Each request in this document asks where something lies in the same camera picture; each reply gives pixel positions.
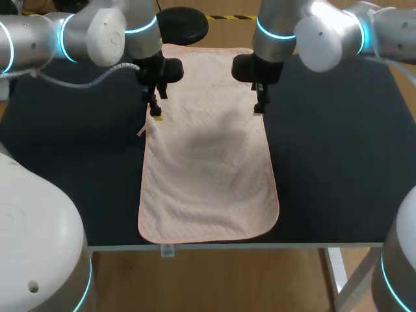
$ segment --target towel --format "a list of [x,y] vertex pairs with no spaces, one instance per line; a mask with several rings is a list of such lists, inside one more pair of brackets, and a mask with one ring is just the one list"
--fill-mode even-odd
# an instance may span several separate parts
[[231,76],[249,49],[164,45],[185,76],[148,114],[138,230],[157,244],[234,241],[269,231],[279,202],[267,138],[251,85]]

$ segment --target metal table frame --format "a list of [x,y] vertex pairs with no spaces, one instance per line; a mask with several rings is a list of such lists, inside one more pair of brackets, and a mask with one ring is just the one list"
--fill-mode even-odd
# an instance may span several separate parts
[[[358,244],[176,244],[175,250],[215,250],[215,249],[276,249],[276,248],[324,248],[326,264],[330,273],[336,312],[350,312],[371,287],[374,265],[382,252],[382,243]],[[348,279],[340,248],[370,247],[370,251]],[[121,252],[160,250],[161,245],[89,246],[94,252]]]

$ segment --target white label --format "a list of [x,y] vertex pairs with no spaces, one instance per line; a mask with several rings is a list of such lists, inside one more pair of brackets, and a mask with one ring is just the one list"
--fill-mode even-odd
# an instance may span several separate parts
[[161,244],[162,257],[175,257],[175,245]]

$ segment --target yellow black warning tape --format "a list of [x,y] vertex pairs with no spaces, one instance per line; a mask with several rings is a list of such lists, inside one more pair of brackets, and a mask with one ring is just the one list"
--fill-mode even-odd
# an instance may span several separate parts
[[254,15],[206,15],[207,20],[256,20]]

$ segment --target stool seat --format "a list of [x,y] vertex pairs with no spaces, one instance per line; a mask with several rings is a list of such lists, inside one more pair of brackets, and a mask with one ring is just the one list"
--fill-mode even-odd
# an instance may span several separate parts
[[157,23],[164,44],[189,46],[202,40],[208,33],[208,20],[195,8],[177,6],[157,13]]

